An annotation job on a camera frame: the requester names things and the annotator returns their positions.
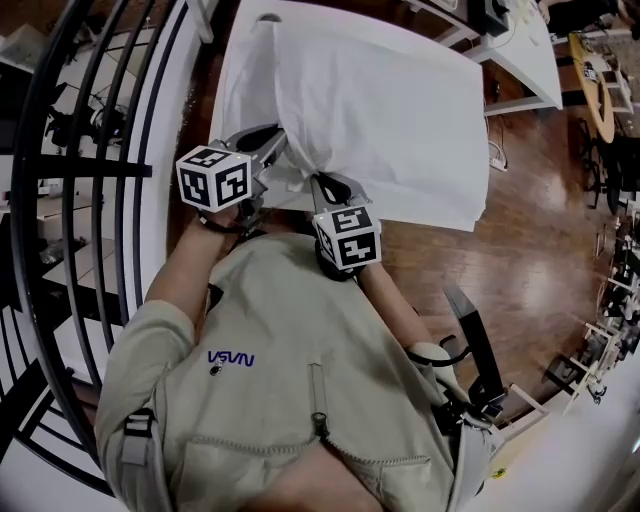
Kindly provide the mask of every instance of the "floor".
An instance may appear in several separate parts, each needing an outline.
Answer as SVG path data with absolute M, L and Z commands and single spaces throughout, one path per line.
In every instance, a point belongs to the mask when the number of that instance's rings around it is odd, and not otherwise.
M 333 7 L 367 14 L 427 36 L 444 28 L 430 15 L 414 15 L 396 1 L 325 0 Z M 214 15 L 217 37 L 202 47 L 187 102 L 178 156 L 208 142 L 209 124 L 226 40 L 237 2 Z M 486 87 L 501 86 L 500 100 L 525 92 L 512 77 L 489 64 Z M 607 253 L 595 259 L 596 234 L 614 222 L 604 198 L 598 210 L 586 207 L 584 173 L 575 154 L 572 116 L 580 112 L 530 111 L 490 118 L 490 138 L 504 140 L 508 172 L 492 170 L 486 210 L 473 233 L 398 222 L 383 224 L 383 263 L 416 308 L 435 339 L 461 336 L 442 292 L 457 283 L 476 305 L 485 324 L 505 386 L 517 383 L 545 401 L 557 392 L 542 382 L 558 352 L 571 355 L 580 345 L 583 323 L 593 321 L 598 286 L 608 268 Z M 168 245 L 175 246 L 192 212 L 174 189 Z M 299 216 L 279 212 L 282 222 Z M 463 387 L 476 377 L 472 360 L 458 367 Z M 519 400 L 505 402 L 503 420 L 527 410 Z

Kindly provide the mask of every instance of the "white cloth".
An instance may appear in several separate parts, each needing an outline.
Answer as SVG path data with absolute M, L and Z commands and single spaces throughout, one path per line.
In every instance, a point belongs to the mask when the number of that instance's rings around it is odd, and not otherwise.
M 280 122 L 295 167 L 358 180 L 380 218 L 473 229 L 489 176 L 477 64 L 268 21 L 232 50 L 224 137 Z

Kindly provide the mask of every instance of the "metal railing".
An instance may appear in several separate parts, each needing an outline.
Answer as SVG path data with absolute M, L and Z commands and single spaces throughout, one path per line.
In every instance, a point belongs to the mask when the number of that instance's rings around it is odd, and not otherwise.
M 185 18 L 187 6 L 182 6 L 178 12 L 177 22 L 173 25 L 168 36 L 168 42 L 160 57 L 158 70 L 153 79 L 151 95 L 144 113 L 142 137 L 137 155 L 132 155 L 131 139 L 134 130 L 134 119 L 140 104 L 140 97 L 150 67 L 152 57 L 156 51 L 160 35 L 175 6 L 176 0 L 168 0 L 164 7 L 160 21 L 156 25 L 151 39 L 142 59 L 133 92 L 128 105 L 122 142 L 118 160 L 107 159 L 109 146 L 110 122 L 116 112 L 118 95 L 125 77 L 127 65 L 136 46 L 136 41 L 145 26 L 147 16 L 151 11 L 155 0 L 146 0 L 142 9 L 137 14 L 134 29 L 129 33 L 122 54 L 117 63 L 113 75 L 111 88 L 102 112 L 102 125 L 97 137 L 97 149 L 95 158 L 79 156 L 80 138 L 82 136 L 82 122 L 86 119 L 89 109 L 89 99 L 92 96 L 92 86 L 100 68 L 100 63 L 108 49 L 108 45 L 114 34 L 118 21 L 122 17 L 129 0 L 118 0 L 97 41 L 94 43 L 89 63 L 86 67 L 81 86 L 79 87 L 69 139 L 65 155 L 42 154 L 42 142 L 47 125 L 49 105 L 54 99 L 54 89 L 57 85 L 67 55 L 72 48 L 76 34 L 81 28 L 84 19 L 89 12 L 93 0 L 71 0 L 58 20 L 50 43 L 42 56 L 34 72 L 27 98 L 23 107 L 23 113 L 17 132 L 14 164 L 11 182 L 11 246 L 13 252 L 16 286 L 20 297 L 22 312 L 33 326 L 34 338 L 37 350 L 37 363 L 32 363 L 29 368 L 37 364 L 37 370 L 30 370 L 30 375 L 42 372 L 50 393 L 38 406 L 25 428 L 15 433 L 15 438 L 31 449 L 34 453 L 52 463 L 62 471 L 71 474 L 74 478 L 83 481 L 87 485 L 110 493 L 104 481 L 96 479 L 92 475 L 73 468 L 69 463 L 52 454 L 45 454 L 42 447 L 34 445 L 30 439 L 30 433 L 35 426 L 42 424 L 40 413 L 52 411 L 51 403 L 55 400 L 60 410 L 53 409 L 54 414 L 60 414 L 69 422 L 80 443 L 66 439 L 63 440 L 79 449 L 82 448 L 98 462 L 97 448 L 93 427 L 83 409 L 83 404 L 76 395 L 72 382 L 72 375 L 65 367 L 54 335 L 53 320 L 46 307 L 45 290 L 41 276 L 41 264 L 37 248 L 38 229 L 36 221 L 38 180 L 45 178 L 61 178 L 63 183 L 62 194 L 62 227 L 64 247 L 64 267 L 66 273 L 67 293 L 71 315 L 78 335 L 78 341 L 82 350 L 83 359 L 87 366 L 93 389 L 99 395 L 102 381 L 98 367 L 94 359 L 92 348 L 87 334 L 85 318 L 83 316 L 83 304 L 80 287 L 78 284 L 78 272 L 74 255 L 74 195 L 75 180 L 79 177 L 93 178 L 92 187 L 92 259 L 95 276 L 96 303 L 102 330 L 104 332 L 107 351 L 114 344 L 114 336 L 109 315 L 107 312 L 105 291 L 105 274 L 102 252 L 102 217 L 103 217 L 103 184 L 104 178 L 116 178 L 115 190 L 115 259 L 116 259 L 116 284 L 119 304 L 120 323 L 124 326 L 129 320 L 125 287 L 125 259 L 124 247 L 127 244 L 133 246 L 133 269 L 136 306 L 142 303 L 142 286 L 140 276 L 140 207 L 142 199 L 143 179 L 151 176 L 151 167 L 145 164 L 147 147 L 153 113 L 156 106 L 158 91 L 167 66 L 173 43 Z M 125 218 L 125 194 L 127 178 L 134 178 L 133 191 L 133 234 L 130 240 L 124 237 Z M 0 398 L 4 402 L 4 391 L 0 390 Z
M 64 415 L 53 406 L 53 393 L 47 387 L 47 381 L 42 373 L 40 363 L 37 360 L 30 360 L 27 356 L 16 319 L 16 311 L 11 306 L 9 306 L 9 311 L 12 317 L 15 341 L 20 351 L 21 366 L 24 367 L 24 370 L 20 372 L 20 369 L 14 363 L 4 313 L 0 311 L 2 344 L 11 382 L 11 386 L 5 391 L 0 381 L 0 417 L 3 418 L 0 425 L 0 461 L 2 461 L 9 445 L 15 439 L 33 454 L 63 471 L 71 478 L 97 491 L 113 496 L 104 479 L 70 464 L 34 439 L 36 431 L 41 430 L 49 436 L 62 441 L 73 450 L 87 451 L 82 444 L 70 439 L 43 421 L 46 413 L 51 413 L 61 418 L 64 418 Z

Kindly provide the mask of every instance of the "zipper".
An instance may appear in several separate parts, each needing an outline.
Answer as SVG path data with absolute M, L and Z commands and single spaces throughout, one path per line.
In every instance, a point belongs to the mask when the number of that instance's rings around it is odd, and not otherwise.
M 316 435 L 315 442 L 326 443 L 335 451 L 342 455 L 345 459 L 349 459 L 357 464 L 377 465 L 377 466 L 396 466 L 408 463 L 428 462 L 431 460 L 429 455 L 415 455 L 411 457 L 398 457 L 395 459 L 367 459 L 358 457 L 352 453 L 340 448 L 333 440 L 330 439 L 331 432 L 328 426 L 329 417 L 327 415 L 327 399 L 324 386 L 324 372 L 322 365 L 313 363 L 309 365 L 311 372 L 311 390 L 314 402 L 314 411 L 311 414 L 311 422 Z
M 235 441 L 227 441 L 215 436 L 194 436 L 188 440 L 193 444 L 216 445 L 237 452 L 250 453 L 253 455 L 285 455 L 297 453 L 305 448 L 316 445 L 320 442 L 320 438 L 313 437 L 306 443 L 300 444 L 280 444 L 272 446 L 256 446 L 246 443 L 237 443 Z

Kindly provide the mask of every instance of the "wooden round table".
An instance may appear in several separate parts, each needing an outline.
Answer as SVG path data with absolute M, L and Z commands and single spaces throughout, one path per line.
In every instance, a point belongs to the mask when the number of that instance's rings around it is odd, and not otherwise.
M 578 74 L 580 87 L 582 87 L 582 93 L 584 93 L 584 101 L 571 101 L 570 103 L 574 105 L 586 103 L 598 133 L 600 133 L 600 137 L 602 137 L 604 142 L 610 143 L 615 135 L 615 122 L 611 96 L 609 95 L 609 88 L 604 80 L 604 76 L 602 73 L 596 72 L 598 82 L 593 82 L 584 76 L 585 56 L 588 56 L 589 52 L 582 46 L 582 41 L 580 37 L 578 37 L 578 34 L 569 34 L 569 54 L 573 59 L 573 65 Z M 602 110 L 600 109 L 600 95 L 604 100 Z

